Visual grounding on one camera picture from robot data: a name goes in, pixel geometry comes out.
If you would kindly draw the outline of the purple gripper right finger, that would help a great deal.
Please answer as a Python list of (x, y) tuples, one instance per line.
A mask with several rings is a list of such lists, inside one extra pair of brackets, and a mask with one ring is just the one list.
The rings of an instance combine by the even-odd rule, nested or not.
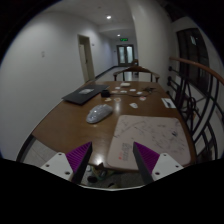
[(167, 153), (158, 154), (146, 146), (134, 142), (133, 154), (145, 184), (150, 184), (182, 169)]

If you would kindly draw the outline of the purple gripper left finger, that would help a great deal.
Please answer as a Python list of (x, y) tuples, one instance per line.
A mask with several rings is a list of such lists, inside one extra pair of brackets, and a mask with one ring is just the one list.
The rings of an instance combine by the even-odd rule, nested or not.
[(88, 142), (69, 153), (57, 153), (42, 166), (42, 169), (75, 184), (80, 184), (91, 154), (92, 143)]

